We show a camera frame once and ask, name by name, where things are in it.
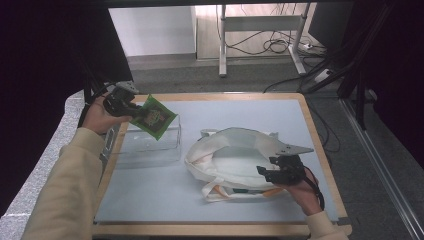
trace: green package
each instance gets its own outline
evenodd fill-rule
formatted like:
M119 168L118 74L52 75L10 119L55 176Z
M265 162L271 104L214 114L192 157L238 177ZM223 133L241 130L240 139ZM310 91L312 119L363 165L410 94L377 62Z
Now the green package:
M151 94L147 97L142 108L147 110L148 114L133 118L131 123L148 132L156 140L159 140L177 114L166 108Z

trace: clear plastic container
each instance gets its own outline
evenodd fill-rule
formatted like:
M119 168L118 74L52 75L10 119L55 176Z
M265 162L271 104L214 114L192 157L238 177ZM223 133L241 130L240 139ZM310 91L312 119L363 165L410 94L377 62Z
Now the clear plastic container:
M106 142L116 133L108 133ZM118 146L119 137L115 137ZM110 157L117 157L116 169L157 167L174 163L181 158L181 125L177 116L159 140L132 124L128 125L120 150L117 146Z

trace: wall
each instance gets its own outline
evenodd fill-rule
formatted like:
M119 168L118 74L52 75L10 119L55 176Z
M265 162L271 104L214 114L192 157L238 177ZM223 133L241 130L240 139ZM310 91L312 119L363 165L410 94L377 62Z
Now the wall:
M125 55L196 52L192 6L109 9Z

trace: sleeve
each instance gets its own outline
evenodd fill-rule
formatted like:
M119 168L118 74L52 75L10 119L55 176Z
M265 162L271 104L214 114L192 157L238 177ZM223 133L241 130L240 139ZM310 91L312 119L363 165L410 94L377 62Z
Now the sleeve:
M104 140L96 133L77 129L69 145L61 149L22 239L92 239L103 147Z
M344 240L346 234L333 225L325 211L306 217L311 231L311 240Z

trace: white plastic bag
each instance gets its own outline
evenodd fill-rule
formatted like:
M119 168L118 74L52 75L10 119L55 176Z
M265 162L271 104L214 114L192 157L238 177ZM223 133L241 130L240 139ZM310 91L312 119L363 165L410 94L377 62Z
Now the white plastic bag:
M282 189L266 182L256 166L277 167L269 157L286 148L286 144L265 133L229 128L205 134L188 151L185 164L196 179L207 182L202 193L207 201L236 198L263 198Z

